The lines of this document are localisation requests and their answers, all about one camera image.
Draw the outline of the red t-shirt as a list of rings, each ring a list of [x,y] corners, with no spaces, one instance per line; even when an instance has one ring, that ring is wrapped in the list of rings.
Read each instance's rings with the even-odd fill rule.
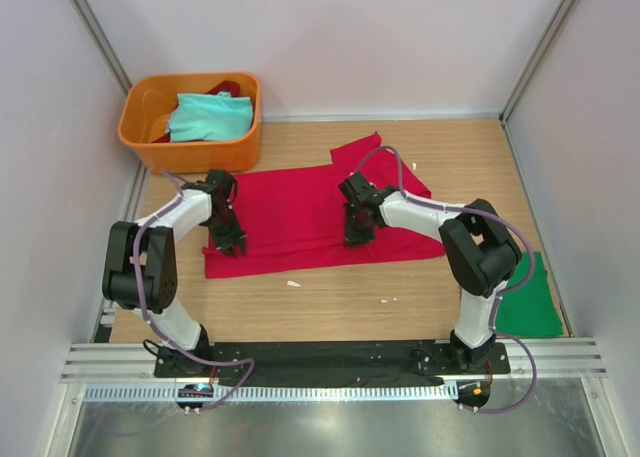
[[[377,232],[363,246],[345,245],[345,199],[339,185],[357,165],[364,166],[367,179],[379,188],[402,179],[406,190],[421,197],[431,195],[381,145],[381,136],[374,133],[332,149],[326,165],[239,175],[233,207],[247,234],[247,248],[243,254],[229,256],[208,244],[202,250],[206,278],[443,256],[444,248],[436,240],[396,228]]]

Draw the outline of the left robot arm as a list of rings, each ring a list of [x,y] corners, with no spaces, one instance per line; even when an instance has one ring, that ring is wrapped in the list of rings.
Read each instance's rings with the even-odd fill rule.
[[[155,212],[133,222],[118,221],[109,232],[103,296],[137,313],[161,341],[158,357],[177,361],[192,377],[204,375],[210,367],[252,363],[216,361],[205,327],[177,296],[176,244],[191,230],[207,228],[224,254],[246,250],[246,233],[233,209],[235,195],[235,183],[187,183]]]

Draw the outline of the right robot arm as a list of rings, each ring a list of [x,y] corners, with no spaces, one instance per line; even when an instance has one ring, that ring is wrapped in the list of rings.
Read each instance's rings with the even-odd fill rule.
[[[343,182],[339,189],[346,199],[347,246],[368,243],[377,228],[386,227],[409,230],[443,245],[461,291],[450,358],[464,373],[483,366],[495,342],[499,297],[522,258],[493,207],[482,199],[467,206],[444,204],[402,193],[395,186],[380,190],[367,181]]]

